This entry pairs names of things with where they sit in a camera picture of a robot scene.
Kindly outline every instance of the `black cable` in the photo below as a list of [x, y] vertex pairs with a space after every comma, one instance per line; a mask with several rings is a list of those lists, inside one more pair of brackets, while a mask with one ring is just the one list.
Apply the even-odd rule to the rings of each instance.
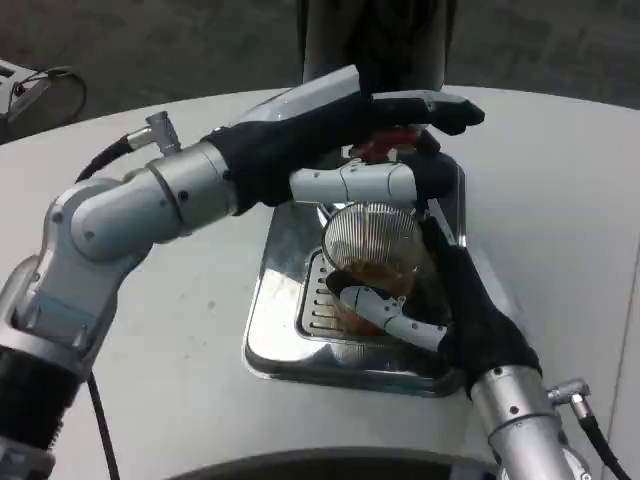
[[[87, 165], [78, 178], [76, 183], [90, 178], [98, 170], [103, 169], [116, 158], [121, 157], [133, 149], [127, 142], [127, 137], [124, 136], [116, 142], [109, 145], [106, 149], [100, 152], [91, 162]], [[107, 418], [104, 414], [104, 408], [102, 407], [102, 400], [100, 399], [100, 392], [98, 391], [98, 382], [93, 372], [89, 375], [87, 381], [89, 387], [89, 396], [91, 397], [91, 403], [93, 404], [93, 411], [96, 415], [96, 422], [98, 423], [98, 431], [100, 432], [100, 439], [102, 440], [102, 450], [107, 461], [107, 468], [109, 469], [109, 478], [111, 480], [120, 480], [120, 472], [118, 471], [118, 463], [116, 462], [116, 454], [113, 450], [113, 443], [111, 442], [111, 435], [109, 433], [109, 427], [107, 425]]]
[[89, 162], [89, 165], [84, 167], [84, 170], [80, 172], [80, 175], [78, 175], [78, 178], [76, 179], [76, 183], [81, 182], [82, 180], [86, 180], [94, 173], [102, 170], [104, 167], [112, 163], [117, 158], [131, 152], [133, 152], [133, 148], [131, 148], [131, 145], [129, 145], [127, 136], [125, 135], [124, 137], [109, 145], [98, 155], [96, 155], [94, 159]]
[[28, 83], [33, 83], [33, 82], [37, 82], [44, 79], [49, 79], [51, 80], [52, 83], [55, 83], [57, 80], [65, 79], [65, 78], [71, 80], [76, 85], [78, 85], [78, 87], [80, 87], [80, 101], [78, 102], [78, 105], [73, 110], [73, 112], [71, 112], [71, 114], [67, 115], [58, 123], [52, 125], [50, 128], [58, 128], [65, 125], [69, 125], [70, 123], [73, 123], [78, 119], [78, 117], [80, 116], [80, 114], [84, 110], [84, 107], [87, 104], [88, 87], [84, 78], [82, 78], [82, 76], [79, 73], [75, 72], [71, 67], [68, 67], [68, 66], [52, 67], [44, 70], [37, 70], [31, 75], [29, 75], [27, 78], [25, 78], [24, 80], [15, 82], [12, 85], [11, 90], [9, 91], [9, 101], [7, 104], [7, 112], [2, 117], [0, 117], [0, 122], [2, 122], [2, 128], [6, 132], [6, 137], [9, 140], [11, 140], [13, 137], [11, 132], [10, 121], [11, 121], [11, 114], [12, 114], [14, 99], [26, 93], [27, 89], [25, 85]]
[[116, 455], [113, 451], [113, 444], [111, 443], [111, 435], [109, 434], [109, 427], [107, 426], [107, 419], [104, 415], [104, 409], [102, 408], [102, 401], [100, 400], [100, 392], [98, 392], [98, 383], [93, 372], [89, 375], [87, 381], [89, 386], [89, 395], [91, 396], [91, 403], [93, 403], [93, 410], [96, 414], [96, 422], [98, 423], [98, 430], [100, 431], [100, 439], [102, 440], [102, 448], [104, 455], [107, 459], [107, 468], [109, 469], [109, 478], [111, 480], [120, 480], [120, 472], [118, 472], [118, 464], [116, 463]]
[[618, 458], [611, 450], [609, 442], [607, 442], [607, 439], [604, 437], [596, 417], [589, 415], [578, 419], [578, 423], [580, 423], [580, 426], [587, 435], [591, 445], [593, 445], [593, 448], [602, 459], [602, 463], [611, 470], [611, 473], [613, 473], [618, 480], [631, 480], [629, 475], [627, 475], [627, 473], [622, 469], [620, 462], [618, 462]]

